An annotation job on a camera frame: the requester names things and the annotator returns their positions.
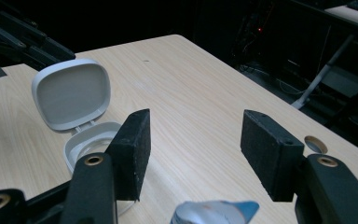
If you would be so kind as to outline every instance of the white object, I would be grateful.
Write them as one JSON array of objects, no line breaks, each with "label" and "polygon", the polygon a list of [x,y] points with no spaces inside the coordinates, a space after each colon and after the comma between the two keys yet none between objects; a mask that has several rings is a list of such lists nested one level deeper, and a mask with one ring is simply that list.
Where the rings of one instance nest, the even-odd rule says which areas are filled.
[{"label": "white object", "polygon": [[184,202],[176,207],[170,224],[246,224],[258,208],[255,201]]},{"label": "white object", "polygon": [[[78,159],[91,152],[104,152],[121,125],[96,124],[110,103],[106,70],[91,59],[74,59],[41,70],[32,82],[34,103],[46,124],[55,132],[71,132],[63,156],[71,174]],[[117,202],[122,214],[134,202]]]}]

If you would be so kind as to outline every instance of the dark floor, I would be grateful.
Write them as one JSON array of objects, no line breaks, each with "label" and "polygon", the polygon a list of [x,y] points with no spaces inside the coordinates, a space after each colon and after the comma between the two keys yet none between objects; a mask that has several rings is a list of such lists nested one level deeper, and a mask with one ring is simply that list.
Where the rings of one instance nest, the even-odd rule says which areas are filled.
[{"label": "dark floor", "polygon": [[[297,100],[309,85],[308,81],[290,74],[281,73],[279,76],[272,76],[257,63],[242,64],[237,69],[288,104]],[[336,92],[318,87],[299,110],[325,125],[344,104],[345,101],[342,101]],[[335,125],[330,129],[358,147],[358,131],[345,128],[344,125]]]}]

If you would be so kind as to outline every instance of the light wood tabletop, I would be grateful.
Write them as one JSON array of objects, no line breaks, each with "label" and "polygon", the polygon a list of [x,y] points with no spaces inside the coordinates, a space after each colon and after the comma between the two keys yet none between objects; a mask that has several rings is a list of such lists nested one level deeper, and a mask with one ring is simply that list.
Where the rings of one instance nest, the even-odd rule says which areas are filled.
[{"label": "light wood tabletop", "polygon": [[[244,109],[269,115],[305,142],[321,140],[327,155],[358,178],[358,148],[251,79],[179,35],[78,53],[108,72],[111,101],[97,123],[123,123],[150,109],[151,155],[140,202],[119,223],[169,223],[184,201],[256,201],[252,223],[296,223],[294,203],[274,203],[241,153]],[[0,77],[0,189],[27,199],[68,181],[62,149],[71,137],[55,133],[34,104],[37,71],[20,64]],[[304,155],[314,153],[305,147]]]},{"label": "light wood tabletop", "polygon": [[358,24],[358,10],[347,7],[346,5],[338,6],[338,7],[330,7],[325,9],[324,11],[332,15],[335,15],[341,18],[342,20],[355,22]]}]

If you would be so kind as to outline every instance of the white plastic case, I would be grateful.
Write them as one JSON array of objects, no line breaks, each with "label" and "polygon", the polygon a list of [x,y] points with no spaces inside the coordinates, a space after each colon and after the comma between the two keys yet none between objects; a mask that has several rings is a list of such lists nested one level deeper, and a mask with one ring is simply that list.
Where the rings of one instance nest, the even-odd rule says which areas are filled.
[{"label": "white plastic case", "polygon": [[[32,95],[42,119],[55,132],[72,133],[63,148],[71,174],[82,156],[105,151],[121,127],[113,121],[94,121],[109,106],[110,94],[106,70],[92,59],[56,63],[34,77]],[[132,204],[117,202],[118,214]]]}]

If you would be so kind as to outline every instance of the robotic arm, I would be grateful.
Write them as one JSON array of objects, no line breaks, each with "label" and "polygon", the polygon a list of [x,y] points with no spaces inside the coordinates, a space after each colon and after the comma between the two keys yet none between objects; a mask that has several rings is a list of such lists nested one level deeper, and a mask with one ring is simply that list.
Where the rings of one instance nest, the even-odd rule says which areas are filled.
[{"label": "robotic arm", "polygon": [[117,224],[117,200],[140,201],[150,151],[147,108],[127,117],[105,152],[80,158],[71,180],[28,201],[0,189],[0,223]]},{"label": "robotic arm", "polygon": [[37,24],[0,0],[0,55],[40,71],[75,54],[37,29]]},{"label": "robotic arm", "polygon": [[269,116],[243,113],[241,151],[273,202],[296,194],[299,224],[358,223],[358,179],[325,154],[303,156],[304,145]]}]

